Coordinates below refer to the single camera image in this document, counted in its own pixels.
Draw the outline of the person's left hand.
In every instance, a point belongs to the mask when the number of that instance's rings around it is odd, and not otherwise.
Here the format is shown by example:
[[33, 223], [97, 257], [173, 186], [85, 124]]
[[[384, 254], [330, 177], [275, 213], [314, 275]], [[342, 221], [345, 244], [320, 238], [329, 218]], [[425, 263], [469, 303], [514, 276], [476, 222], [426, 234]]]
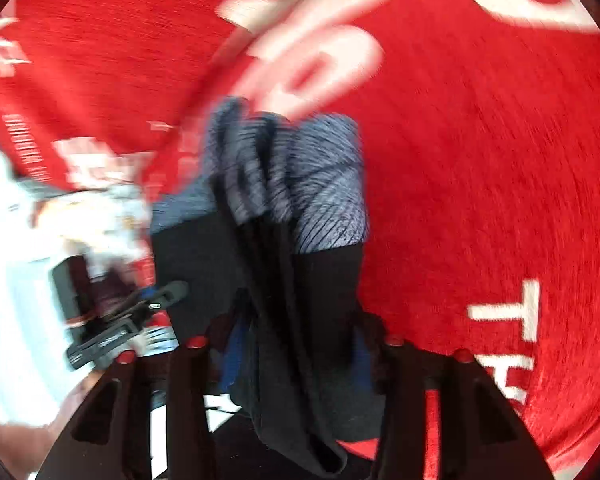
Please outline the person's left hand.
[[100, 378], [102, 371], [92, 370], [68, 394], [47, 425], [0, 424], [0, 461], [15, 479], [27, 479], [40, 469], [61, 431]]

